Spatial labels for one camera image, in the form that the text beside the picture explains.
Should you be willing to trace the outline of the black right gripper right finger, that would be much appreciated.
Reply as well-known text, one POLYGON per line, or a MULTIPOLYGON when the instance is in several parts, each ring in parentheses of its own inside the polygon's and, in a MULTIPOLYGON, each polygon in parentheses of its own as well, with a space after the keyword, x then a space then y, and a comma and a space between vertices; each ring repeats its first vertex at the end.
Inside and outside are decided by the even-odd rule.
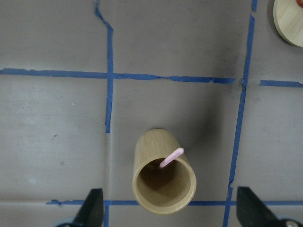
POLYGON ((277 227, 279 220, 249 187, 237 189, 236 216, 242 227, 277 227))

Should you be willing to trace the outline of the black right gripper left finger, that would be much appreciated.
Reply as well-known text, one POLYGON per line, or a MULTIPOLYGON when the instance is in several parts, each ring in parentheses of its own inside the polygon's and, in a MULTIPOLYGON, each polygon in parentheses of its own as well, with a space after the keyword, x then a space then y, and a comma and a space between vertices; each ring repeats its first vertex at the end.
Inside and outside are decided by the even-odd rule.
POLYGON ((104 200, 101 188, 91 189, 72 221, 73 227, 101 227, 104 220, 104 200))

